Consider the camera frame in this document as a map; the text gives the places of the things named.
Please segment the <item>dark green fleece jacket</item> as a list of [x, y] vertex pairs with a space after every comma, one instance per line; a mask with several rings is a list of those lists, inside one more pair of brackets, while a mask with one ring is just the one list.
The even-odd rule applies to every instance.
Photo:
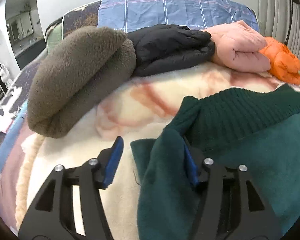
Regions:
[[157, 139], [132, 142], [140, 239], [189, 239], [200, 198], [185, 172], [185, 140], [221, 165], [245, 165], [279, 220], [280, 239], [300, 239], [300, 92], [282, 85], [187, 96]]

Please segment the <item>light blue bed sheet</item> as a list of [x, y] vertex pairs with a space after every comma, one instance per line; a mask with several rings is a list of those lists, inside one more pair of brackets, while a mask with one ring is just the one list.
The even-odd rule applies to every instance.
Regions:
[[9, 127], [6, 133], [6, 137], [0, 146], [0, 174], [2, 173], [4, 165], [6, 164], [6, 160], [10, 155], [13, 146], [15, 145], [17, 137], [19, 136], [20, 130], [24, 123], [24, 119], [26, 117], [26, 112], [27, 101], [22, 104], [19, 114]]

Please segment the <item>cream pink plush blanket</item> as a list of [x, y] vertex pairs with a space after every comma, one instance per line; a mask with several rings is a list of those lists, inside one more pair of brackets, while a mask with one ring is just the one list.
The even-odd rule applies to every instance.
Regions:
[[178, 113], [183, 99], [204, 99], [230, 88], [268, 93], [282, 85], [300, 92], [300, 85], [278, 80], [268, 72], [238, 72], [212, 62], [179, 71], [133, 78], [88, 111], [61, 138], [29, 128], [28, 112], [0, 174], [0, 217], [18, 232], [42, 184], [57, 165], [78, 167], [124, 140], [113, 182], [100, 194], [115, 239], [140, 239], [137, 209], [141, 182], [131, 143], [157, 139]]

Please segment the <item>brown folded fleece garment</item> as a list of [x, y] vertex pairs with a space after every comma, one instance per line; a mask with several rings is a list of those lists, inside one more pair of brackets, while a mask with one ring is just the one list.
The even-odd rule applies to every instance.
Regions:
[[45, 137], [66, 136], [135, 67], [126, 33], [93, 26], [73, 31], [38, 66], [27, 103], [29, 128]]

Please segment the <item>orange folded puffer jacket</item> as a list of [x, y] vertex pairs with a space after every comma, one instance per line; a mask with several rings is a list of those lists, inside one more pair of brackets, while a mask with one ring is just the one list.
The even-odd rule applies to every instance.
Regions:
[[268, 72], [285, 83], [300, 85], [300, 60], [289, 48], [272, 37], [265, 37], [267, 46], [260, 50], [270, 61]]

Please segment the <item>pink folded quilted jacket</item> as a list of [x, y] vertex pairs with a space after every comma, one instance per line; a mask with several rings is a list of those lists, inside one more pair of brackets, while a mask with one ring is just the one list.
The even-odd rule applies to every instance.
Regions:
[[269, 59], [260, 53], [265, 38], [243, 20], [205, 29], [215, 43], [211, 61], [239, 72], [262, 73], [270, 70]]

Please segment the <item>green pillow at left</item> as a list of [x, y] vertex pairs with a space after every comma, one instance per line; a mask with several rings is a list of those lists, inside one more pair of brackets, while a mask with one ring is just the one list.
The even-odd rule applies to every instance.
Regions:
[[46, 47], [47, 53], [50, 54], [54, 48], [62, 41], [62, 23], [51, 25], [46, 32]]

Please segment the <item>black folded puffer jacket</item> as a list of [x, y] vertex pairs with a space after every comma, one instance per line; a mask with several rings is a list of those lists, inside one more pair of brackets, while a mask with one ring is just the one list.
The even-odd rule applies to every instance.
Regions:
[[157, 24], [127, 36], [136, 53], [137, 77], [194, 67], [209, 61], [216, 47], [210, 33], [176, 24]]

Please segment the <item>dark patterned pillow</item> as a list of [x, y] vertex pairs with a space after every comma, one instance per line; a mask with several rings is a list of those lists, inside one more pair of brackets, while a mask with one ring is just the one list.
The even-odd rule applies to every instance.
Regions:
[[[83, 26], [97, 26], [100, 4], [101, 2], [98, 1], [76, 8], [67, 12], [63, 17], [59, 18], [51, 25], [62, 23], [63, 38]], [[42, 39], [41, 41], [43, 42], [44, 49], [38, 56], [21, 69], [21, 73], [15, 78], [6, 96], [0, 102], [0, 133], [7, 133], [12, 122], [19, 114], [22, 104], [27, 100], [29, 88], [38, 65], [48, 55], [46, 40]]]

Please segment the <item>blue plaid quilt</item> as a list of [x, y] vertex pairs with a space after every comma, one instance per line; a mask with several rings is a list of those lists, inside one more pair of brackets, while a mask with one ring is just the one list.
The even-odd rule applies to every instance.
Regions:
[[156, 24], [203, 30], [240, 20], [259, 31], [254, 12], [230, 0], [102, 0], [97, 25], [128, 33]]

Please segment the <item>grey white curtain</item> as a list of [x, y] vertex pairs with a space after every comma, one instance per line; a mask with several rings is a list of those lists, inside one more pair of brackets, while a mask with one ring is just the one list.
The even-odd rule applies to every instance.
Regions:
[[[290, 0], [258, 0], [260, 33], [284, 43], [290, 16]], [[292, 29], [287, 47], [300, 59], [300, 4], [293, 4]]]

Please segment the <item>black floor lamp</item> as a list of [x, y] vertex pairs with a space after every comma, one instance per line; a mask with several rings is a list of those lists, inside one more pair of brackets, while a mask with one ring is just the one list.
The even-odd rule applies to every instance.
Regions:
[[285, 39], [284, 44], [287, 46], [288, 45], [288, 41], [289, 41], [289, 37], [290, 37], [290, 33], [291, 33], [291, 29], [292, 29], [292, 20], [293, 20], [293, 4], [300, 4], [300, 0], [290, 0], [290, 16], [289, 16], [289, 26], [288, 26], [288, 31], [287, 31], [287, 36]]

